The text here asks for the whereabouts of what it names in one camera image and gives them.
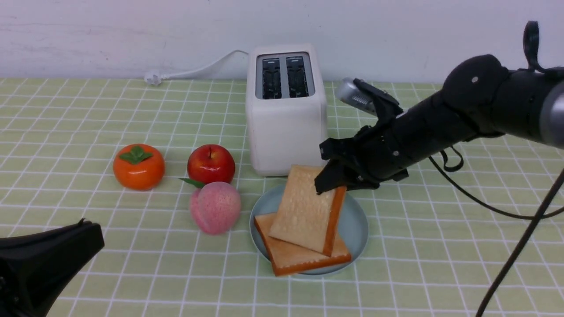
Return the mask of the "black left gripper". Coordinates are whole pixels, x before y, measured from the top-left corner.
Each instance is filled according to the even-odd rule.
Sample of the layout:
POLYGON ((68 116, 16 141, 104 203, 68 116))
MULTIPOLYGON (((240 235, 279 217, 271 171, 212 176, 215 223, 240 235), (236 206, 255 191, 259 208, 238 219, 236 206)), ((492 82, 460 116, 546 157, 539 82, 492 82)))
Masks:
POLYGON ((0 239, 0 314, 45 317, 73 277, 105 246, 101 225, 78 223, 0 239))

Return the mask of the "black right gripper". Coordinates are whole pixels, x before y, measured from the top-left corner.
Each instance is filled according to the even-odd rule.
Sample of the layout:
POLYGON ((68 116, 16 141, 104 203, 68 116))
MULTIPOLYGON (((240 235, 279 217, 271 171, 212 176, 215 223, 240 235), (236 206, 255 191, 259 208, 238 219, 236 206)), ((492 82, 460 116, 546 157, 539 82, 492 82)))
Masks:
POLYGON ((363 126, 351 138, 328 138, 320 143, 326 166, 315 177, 317 195, 344 188, 377 189, 382 182, 399 182, 409 176, 408 160, 399 153, 393 136, 395 119, 363 126))

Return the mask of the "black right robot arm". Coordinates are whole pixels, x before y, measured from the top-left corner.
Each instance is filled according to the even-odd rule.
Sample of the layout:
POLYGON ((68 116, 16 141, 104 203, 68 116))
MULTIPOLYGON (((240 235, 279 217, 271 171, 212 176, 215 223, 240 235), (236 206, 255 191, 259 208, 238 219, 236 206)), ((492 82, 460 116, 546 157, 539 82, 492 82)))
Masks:
POLYGON ((320 144, 327 165, 315 179, 317 193, 400 181, 411 165, 477 138, 507 134, 563 148, 563 76, 508 70, 492 55, 462 62, 441 90, 407 110, 358 78, 345 78, 336 96, 378 121, 320 144))

